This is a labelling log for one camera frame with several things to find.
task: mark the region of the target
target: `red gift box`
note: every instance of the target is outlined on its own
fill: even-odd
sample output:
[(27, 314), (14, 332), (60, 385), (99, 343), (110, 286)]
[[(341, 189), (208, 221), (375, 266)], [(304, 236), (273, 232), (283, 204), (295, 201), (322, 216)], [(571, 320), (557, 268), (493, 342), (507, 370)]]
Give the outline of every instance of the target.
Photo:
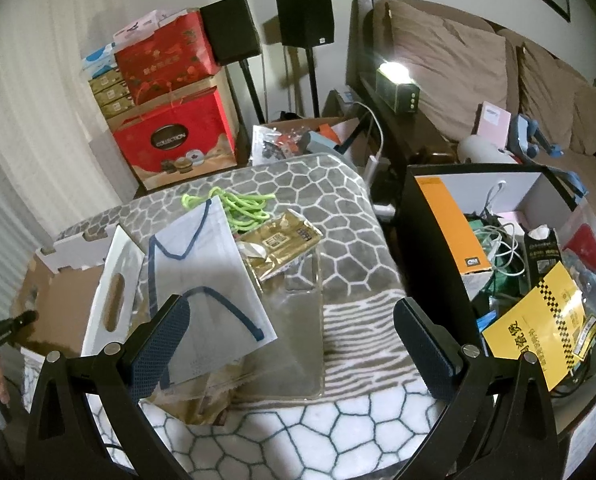
[(198, 10), (189, 11), (158, 28), (146, 40), (118, 51), (116, 62), (136, 105), (220, 70)]
[(113, 135), (147, 189), (236, 165), (217, 88), (162, 105)]

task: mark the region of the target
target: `speaker stand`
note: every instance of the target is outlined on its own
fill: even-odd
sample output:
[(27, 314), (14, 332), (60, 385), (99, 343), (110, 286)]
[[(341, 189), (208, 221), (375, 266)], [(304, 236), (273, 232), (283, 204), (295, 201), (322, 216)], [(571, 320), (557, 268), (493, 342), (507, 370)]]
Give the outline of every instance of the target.
[(256, 117), (258, 117), (258, 124), (265, 124), (267, 121), (265, 121), (265, 116), (260, 107), (260, 100), (258, 99), (258, 92), (256, 92), (256, 87), (254, 86), (254, 80), (251, 78), (249, 61), (247, 61), (247, 59), (241, 59), (238, 64), (242, 70), (242, 75), (245, 76), (245, 83), (247, 84), (251, 101), (254, 103), (254, 110), (256, 111)]
[(312, 87), (313, 116), (320, 117), (320, 106), (318, 105), (318, 87), (316, 86), (316, 67), (313, 63), (312, 47), (307, 47), (305, 52), (307, 53), (307, 67), (309, 67), (309, 84)]

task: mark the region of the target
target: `metal screw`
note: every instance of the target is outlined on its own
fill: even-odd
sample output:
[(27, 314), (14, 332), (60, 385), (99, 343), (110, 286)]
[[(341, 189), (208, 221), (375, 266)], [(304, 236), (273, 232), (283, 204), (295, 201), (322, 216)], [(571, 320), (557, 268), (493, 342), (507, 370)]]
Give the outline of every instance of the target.
[(47, 354), (47, 361), (50, 363), (55, 363), (58, 359), (60, 359), (60, 352), (57, 350), (52, 350)]
[(533, 364), (535, 365), (538, 362), (538, 358), (536, 357), (536, 354), (534, 354), (533, 352), (525, 352), (523, 354), (524, 360), (527, 361), (529, 364)]
[(465, 345), (462, 347), (462, 353), (465, 354), (467, 357), (475, 358), (480, 355), (480, 350), (478, 350), (477, 346)]
[(115, 355), (120, 352), (120, 343), (109, 343), (104, 348), (105, 354)]

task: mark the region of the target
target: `speaker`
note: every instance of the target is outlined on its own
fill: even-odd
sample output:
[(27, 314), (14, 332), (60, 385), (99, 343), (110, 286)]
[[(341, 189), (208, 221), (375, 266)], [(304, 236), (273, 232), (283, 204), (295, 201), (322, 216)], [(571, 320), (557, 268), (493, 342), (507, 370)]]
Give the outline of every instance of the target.
[(219, 64), (260, 55), (258, 33), (247, 0), (221, 0), (201, 7), (200, 15)]
[(299, 48), (334, 42), (331, 0), (276, 0), (283, 45)]

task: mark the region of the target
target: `green rope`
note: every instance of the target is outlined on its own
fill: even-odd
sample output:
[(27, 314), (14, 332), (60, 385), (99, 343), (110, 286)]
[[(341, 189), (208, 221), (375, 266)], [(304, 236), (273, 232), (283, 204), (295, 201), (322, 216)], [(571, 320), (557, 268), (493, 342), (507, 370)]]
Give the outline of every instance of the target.
[(270, 218), (265, 212), (267, 200), (276, 198), (274, 194), (268, 195), (236, 195), (220, 187), (213, 187), (206, 197), (184, 194), (182, 207), (187, 210), (195, 208), (214, 196), (220, 197), (222, 208), (227, 215), (227, 222), (232, 232), (246, 233), (263, 224)]

